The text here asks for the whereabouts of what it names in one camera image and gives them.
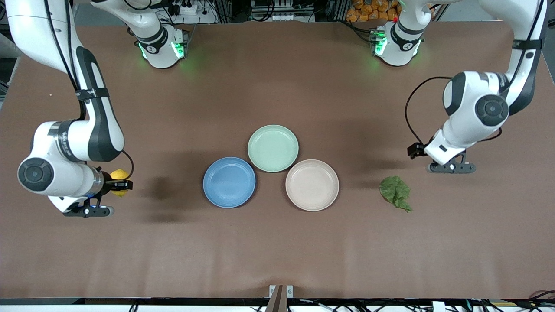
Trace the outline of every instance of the robotic arm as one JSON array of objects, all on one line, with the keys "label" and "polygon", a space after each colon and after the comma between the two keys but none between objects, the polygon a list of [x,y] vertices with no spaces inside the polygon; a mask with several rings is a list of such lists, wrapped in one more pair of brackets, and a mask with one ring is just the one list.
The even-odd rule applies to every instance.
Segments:
[{"label": "robotic arm", "polygon": [[[487,138],[503,125],[508,116],[524,109],[534,94],[536,69],[546,29],[547,0],[520,1],[479,0],[489,14],[508,23],[514,32],[513,50],[506,73],[470,72],[455,75],[443,91],[443,106],[449,119],[426,145],[415,143],[408,148],[408,155],[429,155],[433,160],[428,170],[438,173],[471,173],[476,170],[465,163],[466,149]],[[399,22],[404,19],[403,12]],[[414,21],[427,17],[427,14]],[[389,27],[393,44],[382,49],[384,61],[403,65],[412,58],[411,50],[403,51],[395,39],[397,29],[410,31],[396,23]],[[416,54],[416,43],[411,49]],[[461,155],[461,162],[456,158]]]},{"label": "robotic arm", "polygon": [[168,68],[186,55],[189,32],[162,25],[149,8],[162,0],[92,0],[92,5],[121,19],[133,32],[150,65]]},{"label": "robotic arm", "polygon": [[16,45],[35,61],[68,74],[82,107],[79,119],[37,128],[31,153],[19,165],[19,182],[32,193],[48,196],[64,215],[111,215],[112,207],[100,206],[100,199],[110,190],[132,189],[132,182],[114,180],[86,162],[116,158],[124,147],[123,133],[98,63],[77,37],[68,2],[8,0],[6,8]]},{"label": "robotic arm", "polygon": [[418,53],[422,34],[432,19],[428,3],[454,3],[461,0],[404,0],[397,22],[387,22],[377,28],[372,52],[389,65],[402,66]]}]

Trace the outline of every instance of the brown table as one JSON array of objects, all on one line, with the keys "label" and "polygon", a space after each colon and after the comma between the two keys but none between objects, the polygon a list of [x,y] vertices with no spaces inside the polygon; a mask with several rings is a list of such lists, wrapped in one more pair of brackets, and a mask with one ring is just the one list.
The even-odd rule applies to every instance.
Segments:
[{"label": "brown table", "polygon": [[[256,297],[283,283],[299,297],[525,298],[555,286],[555,87],[543,59],[529,108],[469,150],[475,174],[427,174],[429,158],[406,156],[410,91],[464,69],[504,72],[503,23],[432,23],[401,68],[331,23],[199,26],[189,58],[166,70],[141,59],[124,27],[79,35],[102,68],[135,189],[104,198],[112,217],[82,219],[19,186],[36,127],[78,114],[64,74],[25,58],[0,113],[0,296]],[[446,120],[444,85],[429,83],[411,104],[423,137]],[[243,207],[204,198],[205,169],[248,159],[250,134],[272,123],[295,132],[298,160],[336,169],[333,206],[300,211],[286,172],[258,170]],[[380,196],[380,180],[395,174],[412,188],[412,213]]]}]

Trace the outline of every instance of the lemon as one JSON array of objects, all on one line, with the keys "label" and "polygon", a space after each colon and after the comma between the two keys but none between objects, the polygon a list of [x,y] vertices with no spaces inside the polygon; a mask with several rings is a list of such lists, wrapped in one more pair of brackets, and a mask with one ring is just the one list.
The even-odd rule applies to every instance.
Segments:
[{"label": "lemon", "polygon": [[[110,177],[112,177],[112,179],[114,179],[114,180],[125,179],[125,178],[127,178],[128,175],[129,174],[123,169],[118,169],[118,170],[110,173]],[[114,193],[114,195],[121,198],[121,197],[123,197],[123,195],[125,195],[127,193],[127,190],[112,190],[110,192]]]}]

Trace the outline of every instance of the green leaf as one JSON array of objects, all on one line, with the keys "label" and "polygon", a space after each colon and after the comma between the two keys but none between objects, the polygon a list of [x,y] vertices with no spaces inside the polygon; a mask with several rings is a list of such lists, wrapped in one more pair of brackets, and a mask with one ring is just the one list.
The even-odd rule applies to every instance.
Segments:
[{"label": "green leaf", "polygon": [[410,192],[411,189],[398,175],[387,177],[380,183],[382,196],[395,207],[407,212],[412,211],[411,206],[405,201],[408,199]]},{"label": "green leaf", "polygon": [[402,200],[402,199],[401,199],[401,200],[398,200],[398,201],[395,203],[395,207],[397,207],[397,208],[399,208],[399,209],[403,209],[403,210],[406,211],[406,212],[411,212],[411,211],[412,211],[411,206],[410,206],[406,201],[404,201],[404,200]]}]

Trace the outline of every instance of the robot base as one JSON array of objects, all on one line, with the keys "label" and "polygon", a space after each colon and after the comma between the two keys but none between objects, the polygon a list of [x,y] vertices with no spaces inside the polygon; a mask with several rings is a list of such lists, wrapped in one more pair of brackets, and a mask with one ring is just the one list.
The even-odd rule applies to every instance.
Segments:
[{"label": "robot base", "polygon": [[[457,162],[457,157],[459,156],[461,156],[461,161]],[[445,165],[440,165],[436,162],[429,164],[426,171],[429,173],[466,174],[476,172],[476,166],[466,162],[466,152],[463,152],[453,157]]]},{"label": "robot base", "polygon": [[408,64],[411,59],[418,53],[418,47],[421,41],[412,45],[411,47],[405,47],[408,50],[403,51],[401,48],[391,39],[391,28],[395,26],[394,22],[387,22],[383,26],[377,28],[378,32],[383,32],[385,36],[380,42],[372,44],[372,52],[375,56],[381,58],[389,65],[392,66],[403,66]]},{"label": "robot base", "polygon": [[180,59],[185,58],[190,37],[188,31],[182,31],[170,25],[164,25],[164,28],[168,31],[168,40],[158,53],[149,53],[147,49],[143,49],[139,45],[143,51],[143,58],[153,67],[160,69],[171,67]]},{"label": "robot base", "polygon": [[64,213],[66,217],[109,217],[114,214],[114,208],[111,206],[99,206],[90,208],[74,208]]}]

